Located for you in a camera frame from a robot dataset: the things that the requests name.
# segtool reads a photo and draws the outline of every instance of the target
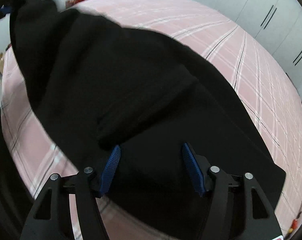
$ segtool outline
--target person's leg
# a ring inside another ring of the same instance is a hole
[[[32,205],[3,138],[0,109],[0,240],[20,238]]]

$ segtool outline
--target red and white label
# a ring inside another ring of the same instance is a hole
[[[278,237],[276,237],[275,239],[272,239],[272,240],[283,240],[283,236],[278,236]]]

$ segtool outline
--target black cloth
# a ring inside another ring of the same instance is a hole
[[[251,172],[275,208],[285,172],[275,165],[219,71],[163,34],[122,28],[51,0],[19,0],[11,41],[35,115],[78,169],[121,160],[109,197],[181,239],[197,234],[207,200],[195,194],[180,148],[226,172]]]
[[[0,240],[19,240],[32,205],[3,138],[0,109]]]

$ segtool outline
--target ribbed blue pad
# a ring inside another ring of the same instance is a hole
[[[101,195],[104,195],[109,191],[116,168],[118,167],[118,163],[120,161],[120,157],[121,157],[121,148],[120,146],[117,145],[113,149],[111,156],[108,162],[106,163],[101,175],[101,186],[100,186]]]
[[[182,157],[195,192],[198,192],[200,197],[203,197],[203,194],[206,192],[204,177],[187,143],[184,143],[182,146]]]

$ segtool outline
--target checkered fabric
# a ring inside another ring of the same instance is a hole
[[[276,209],[285,233],[302,201],[302,105],[272,56],[236,23],[195,1],[89,0],[77,7],[102,13],[121,25],[165,33],[191,47],[224,75],[273,160],[287,173]],[[52,173],[68,176],[77,170],[34,115],[12,49],[5,55],[2,91],[4,138],[24,183],[36,198]],[[81,239],[74,199],[71,203],[75,237]],[[106,197],[98,200],[98,206],[111,240],[172,239],[136,220]]]

